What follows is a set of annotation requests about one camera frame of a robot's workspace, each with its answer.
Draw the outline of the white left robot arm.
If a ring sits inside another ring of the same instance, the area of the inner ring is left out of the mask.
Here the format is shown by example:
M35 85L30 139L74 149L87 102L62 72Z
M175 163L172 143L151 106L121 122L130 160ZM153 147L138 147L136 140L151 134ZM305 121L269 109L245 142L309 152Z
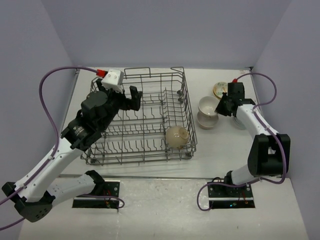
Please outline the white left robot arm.
M11 197L17 212L31 223L44 218L56 205L77 196L97 197L103 193L104 179L94 170L62 185L54 184L58 175L93 143L99 140L120 110L138 111L142 91L130 86L126 97L121 85L107 86L97 80L97 91L89 93L81 103L58 142L28 174L17 182L6 182L2 191Z

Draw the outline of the yellow green patterned bowl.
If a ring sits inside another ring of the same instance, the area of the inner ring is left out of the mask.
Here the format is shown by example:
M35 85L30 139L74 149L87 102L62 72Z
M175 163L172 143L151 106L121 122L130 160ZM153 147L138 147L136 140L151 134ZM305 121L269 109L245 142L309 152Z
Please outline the yellow green patterned bowl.
M213 89L213 95L218 98L218 99L221 99L223 97L223 93L225 92L224 90L221 90L221 89L218 89L218 90L215 90Z

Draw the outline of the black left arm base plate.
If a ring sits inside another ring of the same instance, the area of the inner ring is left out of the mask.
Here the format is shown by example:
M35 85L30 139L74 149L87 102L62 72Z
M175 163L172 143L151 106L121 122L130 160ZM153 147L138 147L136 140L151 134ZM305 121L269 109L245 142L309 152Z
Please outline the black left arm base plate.
M117 198L120 195L120 181L106 180L102 186L89 193L90 197L75 197L74 209L114 209L118 210L123 203Z

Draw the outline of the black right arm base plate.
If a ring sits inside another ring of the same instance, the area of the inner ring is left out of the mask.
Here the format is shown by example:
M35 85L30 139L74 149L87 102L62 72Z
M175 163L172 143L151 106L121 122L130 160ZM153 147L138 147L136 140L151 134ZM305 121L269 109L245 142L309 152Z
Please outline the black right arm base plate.
M250 185L226 187L213 184L207 187L209 208L214 209L254 209L255 202Z

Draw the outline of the cream floral patterned bowl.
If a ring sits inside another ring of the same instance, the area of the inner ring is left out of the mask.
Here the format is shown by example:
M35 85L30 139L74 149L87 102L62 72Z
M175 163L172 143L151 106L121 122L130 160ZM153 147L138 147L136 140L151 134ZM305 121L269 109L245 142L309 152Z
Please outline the cream floral patterned bowl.
M224 90L225 93L228 92L228 83L224 81L217 82L214 86L213 89L215 90Z

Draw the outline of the beige bowl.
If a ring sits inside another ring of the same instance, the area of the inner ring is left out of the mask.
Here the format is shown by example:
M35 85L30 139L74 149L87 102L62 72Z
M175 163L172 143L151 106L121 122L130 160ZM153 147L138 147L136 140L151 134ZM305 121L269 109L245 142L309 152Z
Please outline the beige bowl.
M197 122L200 128L205 130L213 129L219 121L219 116L207 116L202 114L201 112L197 113Z
M165 140L167 144L174 149L181 149L189 141L190 134L182 126L172 126L167 129Z
M205 117L217 116L216 108L219 100L214 96L202 97L198 102L198 111Z

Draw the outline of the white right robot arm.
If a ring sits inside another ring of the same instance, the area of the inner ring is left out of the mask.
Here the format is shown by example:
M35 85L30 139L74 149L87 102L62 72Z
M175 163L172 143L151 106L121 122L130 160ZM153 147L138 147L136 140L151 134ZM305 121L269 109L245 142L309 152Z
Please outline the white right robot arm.
M291 139L271 127L255 102L245 98L243 83L228 83L215 112L238 119L253 139L247 163L224 177L224 193L233 197L241 191L241 186L259 180L283 183L289 170Z

